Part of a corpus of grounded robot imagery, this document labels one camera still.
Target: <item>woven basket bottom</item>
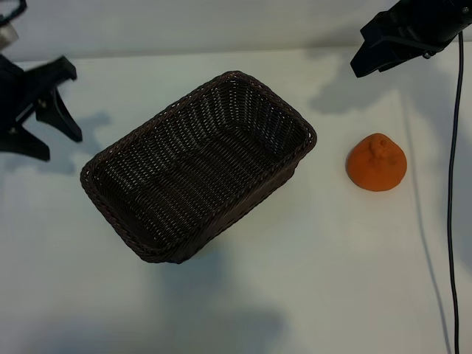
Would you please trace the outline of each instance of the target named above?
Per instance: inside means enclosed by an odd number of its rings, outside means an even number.
[[[167,259],[169,263],[183,263],[186,260],[192,258],[197,254],[209,241],[217,237],[221,232],[224,232],[226,229],[231,227],[234,223],[238,222],[241,218],[244,218],[249,214],[253,208],[261,204],[265,199],[267,199],[273,192],[278,190],[283,186],[295,172],[296,165],[292,168],[285,170],[280,173],[277,178],[273,179],[270,183],[265,184],[260,190],[253,194],[249,199],[246,199],[238,208],[233,209],[225,218],[220,219],[212,228],[207,229],[205,233],[195,240],[195,243],[187,249],[180,250],[175,253],[172,257]],[[142,260],[149,263],[160,263],[162,261],[162,255],[157,253],[141,252],[135,251]]]
[[[279,160],[243,129],[211,136],[201,147],[151,176],[128,199],[141,242],[159,253],[177,251],[202,220]]]

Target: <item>white wall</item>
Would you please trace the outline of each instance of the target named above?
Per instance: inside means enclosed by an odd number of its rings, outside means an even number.
[[[361,42],[395,0],[29,0],[15,60]]]

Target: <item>black clamp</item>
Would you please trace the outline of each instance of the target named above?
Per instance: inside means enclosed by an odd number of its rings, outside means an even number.
[[[57,89],[64,81],[76,79],[75,67],[65,57],[24,71],[0,55],[0,151],[49,161],[49,147],[22,126],[33,112],[39,122],[81,142],[82,131]]]
[[[429,59],[472,23],[472,0],[400,0],[361,29],[364,44],[351,61],[357,77],[408,60]]]

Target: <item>white table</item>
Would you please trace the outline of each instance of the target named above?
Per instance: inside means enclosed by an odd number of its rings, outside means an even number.
[[[61,91],[83,143],[31,119],[51,162],[0,154],[0,353],[447,353],[457,45],[363,79],[350,70],[354,52],[75,60],[79,78]],[[193,259],[144,263],[82,191],[80,169],[232,69],[298,109],[318,145],[282,189]],[[472,350],[471,95],[468,65],[454,186],[463,353]],[[361,190],[344,171],[350,148],[375,132],[409,160],[389,192]]]

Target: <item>orange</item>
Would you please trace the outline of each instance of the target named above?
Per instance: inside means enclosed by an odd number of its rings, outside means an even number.
[[[359,142],[347,158],[347,175],[360,188],[380,192],[400,184],[406,174],[406,157],[388,136],[380,133]]]

